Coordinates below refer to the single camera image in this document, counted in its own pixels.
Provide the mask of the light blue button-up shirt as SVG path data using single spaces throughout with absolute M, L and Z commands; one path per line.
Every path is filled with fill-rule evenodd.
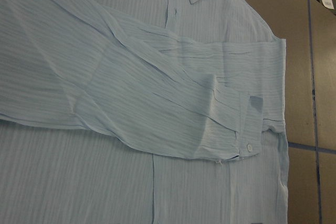
M 1 0 L 1 223 L 287 223 L 285 68 L 245 0 Z

